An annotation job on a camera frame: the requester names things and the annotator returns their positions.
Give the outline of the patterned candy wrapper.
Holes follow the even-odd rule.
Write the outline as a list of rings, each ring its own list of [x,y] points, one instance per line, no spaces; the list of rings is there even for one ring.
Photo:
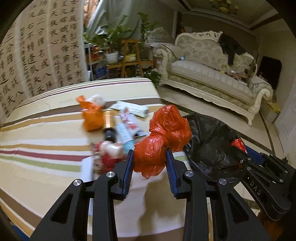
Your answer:
[[[103,172],[103,163],[101,161],[100,151],[95,143],[91,143],[93,173],[101,175]]]

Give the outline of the white yogurt bottle red cap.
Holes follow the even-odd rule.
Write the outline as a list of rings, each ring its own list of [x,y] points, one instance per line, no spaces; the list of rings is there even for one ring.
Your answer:
[[[115,165],[121,162],[124,157],[124,149],[121,143],[111,141],[102,141],[96,146],[99,154],[99,164],[102,167],[102,173],[112,171]]]

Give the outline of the red plastic bag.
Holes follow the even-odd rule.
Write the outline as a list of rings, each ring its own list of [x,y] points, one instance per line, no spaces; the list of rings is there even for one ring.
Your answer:
[[[134,146],[133,170],[148,179],[159,175],[166,165],[166,151],[179,152],[192,133],[189,122],[174,105],[158,109],[149,122],[149,136]]]

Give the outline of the orange plastic bag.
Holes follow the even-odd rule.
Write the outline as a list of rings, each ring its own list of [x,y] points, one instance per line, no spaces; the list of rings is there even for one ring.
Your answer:
[[[84,118],[83,126],[86,131],[98,130],[103,127],[103,107],[86,101],[85,96],[81,95],[76,98],[82,109],[82,117]]]

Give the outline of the brown gold-label glass bottle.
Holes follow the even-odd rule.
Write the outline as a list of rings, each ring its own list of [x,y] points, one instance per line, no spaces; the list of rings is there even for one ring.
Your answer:
[[[112,110],[106,110],[103,112],[104,126],[103,132],[106,141],[116,142],[116,128],[114,120],[114,112]]]

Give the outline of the white long sachet packet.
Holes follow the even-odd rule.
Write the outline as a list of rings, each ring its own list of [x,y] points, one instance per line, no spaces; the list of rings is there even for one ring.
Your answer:
[[[118,111],[124,111],[125,109],[127,109],[129,113],[139,116],[141,118],[145,118],[149,113],[148,107],[125,102],[125,101],[117,101],[115,104],[111,105],[109,108],[118,110]]]

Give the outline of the red white snack packet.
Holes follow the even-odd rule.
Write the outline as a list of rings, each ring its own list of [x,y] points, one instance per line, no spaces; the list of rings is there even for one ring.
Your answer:
[[[143,137],[147,135],[147,132],[140,128],[137,123],[137,118],[134,114],[131,114],[129,112],[128,108],[124,108],[123,110],[121,110],[119,112],[119,116],[133,138]]]

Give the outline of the white tissue ball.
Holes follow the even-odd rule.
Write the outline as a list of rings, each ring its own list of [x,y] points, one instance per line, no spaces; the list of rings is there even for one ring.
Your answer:
[[[86,101],[88,102],[92,102],[93,104],[96,104],[98,106],[105,106],[105,100],[103,99],[103,97],[100,94],[95,94],[93,96],[91,96],[90,98],[88,98]]]

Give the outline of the blue white toothpaste box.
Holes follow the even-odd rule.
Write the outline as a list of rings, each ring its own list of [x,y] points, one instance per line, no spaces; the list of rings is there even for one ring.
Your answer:
[[[120,136],[124,152],[127,154],[130,150],[134,150],[135,141],[132,135],[128,132],[123,123],[116,125],[116,131]]]

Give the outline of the black trash bag bin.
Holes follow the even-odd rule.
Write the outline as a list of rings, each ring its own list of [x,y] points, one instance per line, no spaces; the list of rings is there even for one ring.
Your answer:
[[[238,133],[211,116],[196,113],[185,118],[192,136],[183,150],[192,170],[208,181],[224,178],[232,186],[237,185],[245,171],[236,167],[235,148],[247,153]]]

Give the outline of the black garment on sofa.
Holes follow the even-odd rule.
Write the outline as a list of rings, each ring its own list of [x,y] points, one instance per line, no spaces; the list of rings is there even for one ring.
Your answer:
[[[228,65],[233,65],[235,54],[246,53],[246,50],[236,40],[224,33],[220,36],[218,43],[223,53],[228,55]]]

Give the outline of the small floor plant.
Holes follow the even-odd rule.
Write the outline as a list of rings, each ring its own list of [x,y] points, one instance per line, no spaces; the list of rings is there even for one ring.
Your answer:
[[[158,73],[157,69],[153,68],[152,66],[150,66],[147,69],[144,69],[143,71],[143,77],[150,79],[155,87],[159,86],[161,76],[162,75]]]

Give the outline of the metal shelf rack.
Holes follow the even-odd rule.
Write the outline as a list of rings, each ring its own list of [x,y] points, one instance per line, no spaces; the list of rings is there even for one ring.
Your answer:
[[[84,49],[89,80],[105,79],[108,73],[105,52],[90,43],[85,43]]]

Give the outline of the yellow bowl on stand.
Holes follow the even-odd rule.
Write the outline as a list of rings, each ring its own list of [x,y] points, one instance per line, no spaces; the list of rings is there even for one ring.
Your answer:
[[[125,57],[125,62],[129,63],[129,62],[135,62],[137,60],[137,55],[136,54],[128,54]]]

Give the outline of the potted green plant white pot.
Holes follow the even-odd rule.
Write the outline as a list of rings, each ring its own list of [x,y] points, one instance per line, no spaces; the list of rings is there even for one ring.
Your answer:
[[[122,15],[115,24],[108,23],[107,29],[100,34],[83,34],[86,42],[91,43],[104,51],[107,64],[118,63],[119,50],[122,47],[121,40],[126,34],[132,32],[131,28],[125,26],[127,15]]]

